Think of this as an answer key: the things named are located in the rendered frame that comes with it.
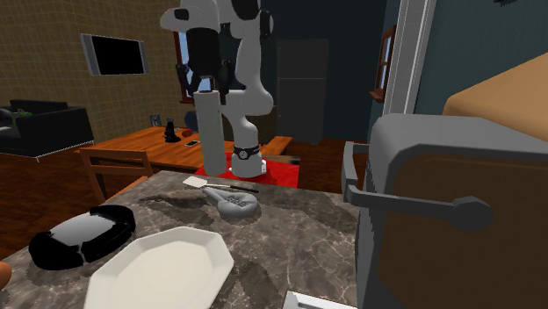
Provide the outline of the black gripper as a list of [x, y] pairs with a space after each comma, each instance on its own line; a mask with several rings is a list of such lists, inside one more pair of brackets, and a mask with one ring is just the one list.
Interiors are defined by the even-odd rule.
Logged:
[[[213, 77], [220, 93], [220, 104], [227, 103], [229, 86], [235, 79], [235, 65], [230, 60], [221, 60], [219, 51], [219, 33], [210, 28], [192, 28], [186, 32], [188, 65], [176, 65], [177, 78], [185, 97], [193, 99], [198, 91], [201, 77]], [[221, 70], [227, 74], [221, 76]]]

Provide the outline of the red framed window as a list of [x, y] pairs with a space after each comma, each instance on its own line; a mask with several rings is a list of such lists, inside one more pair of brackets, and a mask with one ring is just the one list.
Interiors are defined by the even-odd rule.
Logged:
[[[174, 40], [177, 51], [177, 64], [187, 64], [190, 59], [188, 53], [187, 37], [184, 32], [174, 32]], [[230, 31], [221, 29], [219, 34], [220, 57], [228, 56], [228, 52], [234, 48], [237, 39], [233, 38]], [[239, 83], [235, 78], [230, 83], [230, 87], [235, 90], [245, 90], [246, 86]], [[198, 86], [199, 90], [216, 90], [218, 89], [217, 79], [212, 75], [208, 80], [203, 79]], [[194, 104], [192, 94], [184, 87], [184, 82], [181, 82], [182, 99], [181, 104]]]

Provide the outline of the wooden dining table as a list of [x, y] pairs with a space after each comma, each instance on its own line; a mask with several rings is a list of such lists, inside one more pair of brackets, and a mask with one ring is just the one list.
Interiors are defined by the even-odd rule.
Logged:
[[151, 165], [155, 168], [197, 170], [204, 165], [202, 144], [187, 146], [187, 143], [194, 140], [200, 141], [198, 133], [184, 137], [179, 142], [168, 143], [164, 141], [164, 131], [165, 128], [161, 126], [149, 127], [90, 147], [146, 151]]

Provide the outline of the dark grey refrigerator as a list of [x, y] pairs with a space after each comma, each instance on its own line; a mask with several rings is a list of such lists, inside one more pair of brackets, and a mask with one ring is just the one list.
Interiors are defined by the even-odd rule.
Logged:
[[328, 49], [325, 39], [277, 41], [278, 133], [296, 142], [321, 140]]

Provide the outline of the wooden chair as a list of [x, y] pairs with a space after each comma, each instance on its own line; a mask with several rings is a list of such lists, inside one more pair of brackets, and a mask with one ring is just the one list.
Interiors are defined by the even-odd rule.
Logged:
[[99, 204], [107, 199], [104, 174], [138, 176], [139, 181], [153, 175], [153, 169], [145, 151], [81, 147], [79, 154], [82, 156]]

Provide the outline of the red robot stand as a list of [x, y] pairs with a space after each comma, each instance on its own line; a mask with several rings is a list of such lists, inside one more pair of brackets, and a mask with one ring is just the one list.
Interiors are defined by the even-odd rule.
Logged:
[[230, 168], [232, 167], [233, 153], [225, 153], [225, 170], [218, 174], [218, 178], [245, 181], [252, 183], [270, 184], [276, 186], [296, 188], [299, 182], [299, 165], [291, 165], [284, 162], [274, 162], [263, 158], [266, 162], [266, 172], [254, 177], [236, 176]]

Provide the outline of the grey slotted spoon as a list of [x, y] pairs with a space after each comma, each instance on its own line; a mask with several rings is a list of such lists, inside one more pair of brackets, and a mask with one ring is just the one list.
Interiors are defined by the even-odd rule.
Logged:
[[202, 191], [217, 201], [217, 209], [222, 217], [247, 218], [259, 208], [255, 196], [245, 192], [232, 192], [205, 187]]

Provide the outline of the black sofa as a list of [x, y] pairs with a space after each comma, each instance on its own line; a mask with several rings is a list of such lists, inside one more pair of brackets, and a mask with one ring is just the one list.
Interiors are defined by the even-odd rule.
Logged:
[[40, 157], [92, 142], [84, 107], [66, 102], [12, 99], [0, 106], [0, 153]]

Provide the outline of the brown framed window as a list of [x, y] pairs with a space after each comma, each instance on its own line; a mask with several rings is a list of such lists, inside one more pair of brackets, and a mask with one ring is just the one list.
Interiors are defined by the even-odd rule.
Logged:
[[396, 27], [397, 25], [392, 25], [382, 36], [375, 88], [373, 91], [370, 91], [373, 100], [380, 104], [385, 101], [386, 97], [386, 87], [391, 67]]

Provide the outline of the white octagonal plate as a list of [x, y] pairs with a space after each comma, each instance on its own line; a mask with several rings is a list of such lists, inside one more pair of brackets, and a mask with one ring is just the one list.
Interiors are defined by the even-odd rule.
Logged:
[[210, 309], [233, 267], [220, 234], [172, 228], [131, 242], [94, 272], [83, 309]]

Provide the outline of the white flat thing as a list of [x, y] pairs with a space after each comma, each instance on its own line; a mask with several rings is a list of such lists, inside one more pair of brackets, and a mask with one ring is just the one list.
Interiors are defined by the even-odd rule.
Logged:
[[354, 306], [288, 291], [282, 309], [357, 309]]

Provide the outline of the orange round thing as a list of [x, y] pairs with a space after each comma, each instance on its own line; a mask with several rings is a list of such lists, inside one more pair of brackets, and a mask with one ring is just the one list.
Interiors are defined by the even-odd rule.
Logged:
[[12, 268], [7, 262], [0, 261], [0, 291], [10, 282]]

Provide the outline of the tan rounded box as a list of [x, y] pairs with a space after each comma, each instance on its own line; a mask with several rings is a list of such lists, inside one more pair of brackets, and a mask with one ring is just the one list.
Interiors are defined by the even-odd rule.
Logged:
[[450, 96], [443, 115], [480, 117], [548, 141], [548, 53]]

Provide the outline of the grey toaster oven, brown door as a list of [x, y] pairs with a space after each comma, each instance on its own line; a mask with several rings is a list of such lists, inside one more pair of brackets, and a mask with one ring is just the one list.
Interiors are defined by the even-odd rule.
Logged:
[[347, 142], [358, 309], [548, 309], [548, 142], [391, 113]]

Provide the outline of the wall television with grey frame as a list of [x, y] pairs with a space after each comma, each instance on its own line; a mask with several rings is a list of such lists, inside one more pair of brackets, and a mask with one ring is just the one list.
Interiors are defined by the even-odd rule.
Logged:
[[80, 34], [91, 76], [147, 75], [148, 57], [142, 40]]

